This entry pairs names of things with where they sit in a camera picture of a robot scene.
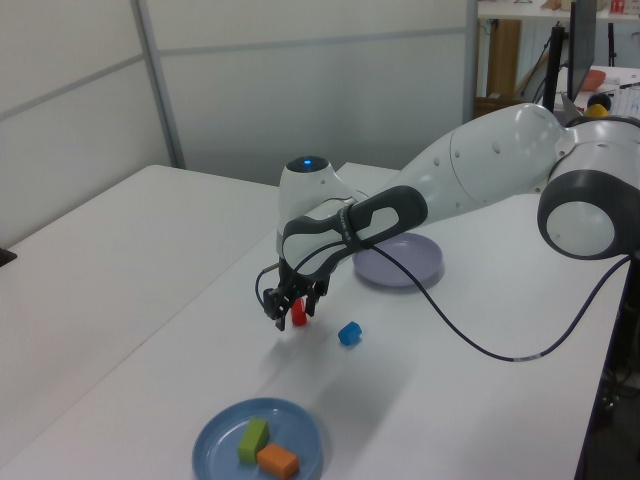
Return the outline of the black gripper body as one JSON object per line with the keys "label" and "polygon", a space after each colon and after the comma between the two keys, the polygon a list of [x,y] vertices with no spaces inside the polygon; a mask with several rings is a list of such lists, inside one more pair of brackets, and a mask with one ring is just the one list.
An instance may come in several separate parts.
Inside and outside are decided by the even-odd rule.
{"label": "black gripper body", "polygon": [[279,260],[279,286],[288,300],[296,300],[307,295],[307,289],[315,282],[324,281],[302,275],[286,260]]}

